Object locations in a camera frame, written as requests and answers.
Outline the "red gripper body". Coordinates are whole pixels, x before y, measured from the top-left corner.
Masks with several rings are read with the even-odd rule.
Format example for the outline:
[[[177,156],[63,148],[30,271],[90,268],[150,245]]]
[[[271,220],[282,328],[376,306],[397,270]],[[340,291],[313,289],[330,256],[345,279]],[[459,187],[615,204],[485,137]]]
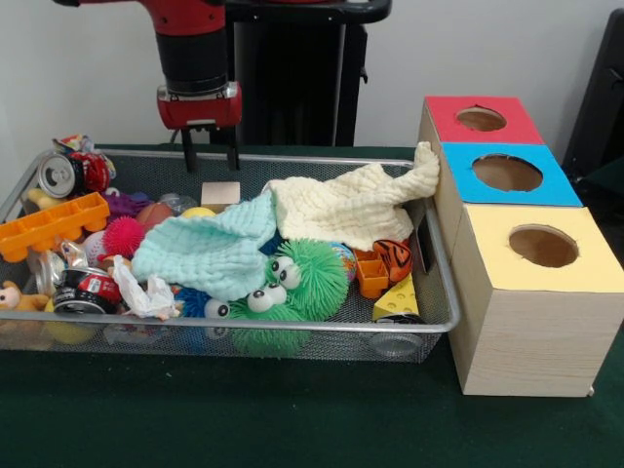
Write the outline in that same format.
[[[169,130],[235,127],[242,119],[242,89],[238,82],[230,81],[214,93],[185,97],[160,86],[157,89],[157,107],[164,126]]]

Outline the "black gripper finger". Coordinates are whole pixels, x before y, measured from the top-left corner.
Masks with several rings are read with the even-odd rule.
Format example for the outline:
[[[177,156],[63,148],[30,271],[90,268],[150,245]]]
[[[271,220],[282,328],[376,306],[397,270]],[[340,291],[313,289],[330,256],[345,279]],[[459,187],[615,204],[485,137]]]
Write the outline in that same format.
[[[180,131],[180,135],[186,170],[189,173],[193,173],[196,170],[196,151],[194,148],[191,132],[189,129],[182,129]]]
[[[230,171],[240,170],[239,142],[237,137],[237,127],[228,127],[225,130],[227,140],[227,164]]]

